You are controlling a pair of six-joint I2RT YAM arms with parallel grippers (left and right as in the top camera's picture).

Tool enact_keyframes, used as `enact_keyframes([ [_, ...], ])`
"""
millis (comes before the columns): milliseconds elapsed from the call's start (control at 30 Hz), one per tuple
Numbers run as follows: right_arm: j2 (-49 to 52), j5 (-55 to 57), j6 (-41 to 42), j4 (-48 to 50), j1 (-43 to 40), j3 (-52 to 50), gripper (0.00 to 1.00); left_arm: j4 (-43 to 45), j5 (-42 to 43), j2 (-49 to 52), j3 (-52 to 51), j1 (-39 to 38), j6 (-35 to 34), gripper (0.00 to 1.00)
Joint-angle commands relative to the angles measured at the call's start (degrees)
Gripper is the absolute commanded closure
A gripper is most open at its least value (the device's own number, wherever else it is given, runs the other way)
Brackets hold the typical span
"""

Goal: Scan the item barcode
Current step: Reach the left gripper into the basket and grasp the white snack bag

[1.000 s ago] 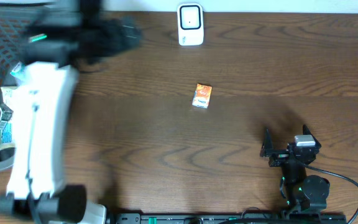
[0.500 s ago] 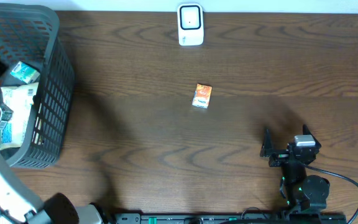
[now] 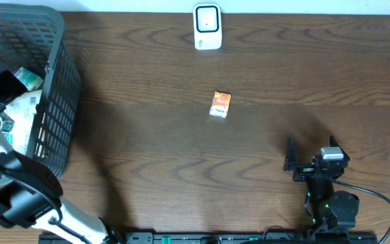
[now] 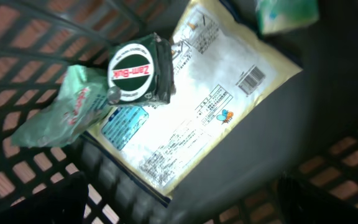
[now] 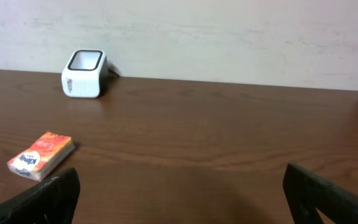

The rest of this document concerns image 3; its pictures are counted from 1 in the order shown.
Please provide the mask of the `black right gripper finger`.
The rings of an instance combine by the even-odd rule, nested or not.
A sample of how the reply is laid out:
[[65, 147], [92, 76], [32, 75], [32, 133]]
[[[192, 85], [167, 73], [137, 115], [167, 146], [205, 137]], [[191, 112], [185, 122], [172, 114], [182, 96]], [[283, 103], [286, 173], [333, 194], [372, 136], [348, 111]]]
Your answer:
[[330, 147], [341, 147], [334, 136], [330, 136], [329, 138]]
[[294, 171], [298, 165], [297, 152], [291, 139], [287, 142], [286, 158], [284, 160], [284, 171]]

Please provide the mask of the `orange snack packet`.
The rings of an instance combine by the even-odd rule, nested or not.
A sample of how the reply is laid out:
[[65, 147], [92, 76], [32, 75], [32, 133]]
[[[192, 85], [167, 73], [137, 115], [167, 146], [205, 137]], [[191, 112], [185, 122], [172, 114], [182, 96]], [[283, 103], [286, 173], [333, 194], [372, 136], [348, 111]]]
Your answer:
[[229, 93], [215, 91], [209, 109], [210, 116], [225, 119], [228, 115], [231, 97]]

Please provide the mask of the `small teal packet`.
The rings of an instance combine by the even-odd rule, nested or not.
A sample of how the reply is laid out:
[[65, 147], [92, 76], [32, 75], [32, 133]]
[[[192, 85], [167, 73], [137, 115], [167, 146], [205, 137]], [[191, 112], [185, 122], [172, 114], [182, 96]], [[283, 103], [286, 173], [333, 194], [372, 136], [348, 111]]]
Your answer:
[[15, 73], [14, 76], [19, 80], [28, 91], [35, 91], [43, 84], [44, 80], [36, 75], [35, 73], [29, 71], [24, 67], [20, 67]]

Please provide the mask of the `large white snack bag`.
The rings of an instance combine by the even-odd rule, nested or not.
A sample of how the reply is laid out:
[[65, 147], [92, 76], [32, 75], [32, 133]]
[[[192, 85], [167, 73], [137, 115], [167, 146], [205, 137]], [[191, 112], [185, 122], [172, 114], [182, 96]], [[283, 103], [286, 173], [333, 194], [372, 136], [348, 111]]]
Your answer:
[[26, 92], [17, 97], [3, 111], [14, 120], [13, 129], [3, 133], [9, 145], [19, 153], [26, 154], [33, 120], [37, 113], [36, 106], [40, 102], [42, 90]]

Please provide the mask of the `dark green round-label packet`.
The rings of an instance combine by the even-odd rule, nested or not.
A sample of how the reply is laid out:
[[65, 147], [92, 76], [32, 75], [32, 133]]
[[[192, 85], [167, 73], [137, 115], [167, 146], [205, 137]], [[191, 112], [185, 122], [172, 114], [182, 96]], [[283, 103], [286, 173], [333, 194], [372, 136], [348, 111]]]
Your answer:
[[6, 113], [0, 112], [0, 129], [3, 133], [9, 133], [14, 127], [14, 120]]

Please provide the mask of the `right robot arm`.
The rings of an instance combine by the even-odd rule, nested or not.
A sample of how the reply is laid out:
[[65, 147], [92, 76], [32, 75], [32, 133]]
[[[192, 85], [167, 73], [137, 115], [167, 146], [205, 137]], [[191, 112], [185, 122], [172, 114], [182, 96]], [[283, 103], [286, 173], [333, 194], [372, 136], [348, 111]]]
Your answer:
[[287, 143], [284, 171], [293, 172], [292, 180], [307, 186], [305, 209], [313, 219], [311, 235], [345, 232], [356, 225], [359, 198], [344, 190], [334, 190], [334, 181], [345, 173], [350, 158], [333, 136], [330, 146], [320, 149], [309, 163], [300, 163], [292, 140]]

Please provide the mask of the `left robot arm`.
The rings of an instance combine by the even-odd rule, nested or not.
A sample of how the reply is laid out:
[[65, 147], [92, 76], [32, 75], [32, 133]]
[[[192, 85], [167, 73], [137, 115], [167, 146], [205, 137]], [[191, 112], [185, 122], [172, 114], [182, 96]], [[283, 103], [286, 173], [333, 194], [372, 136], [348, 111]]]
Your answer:
[[0, 129], [0, 226], [36, 228], [70, 243], [120, 243], [103, 219], [68, 201], [54, 174], [16, 152]]

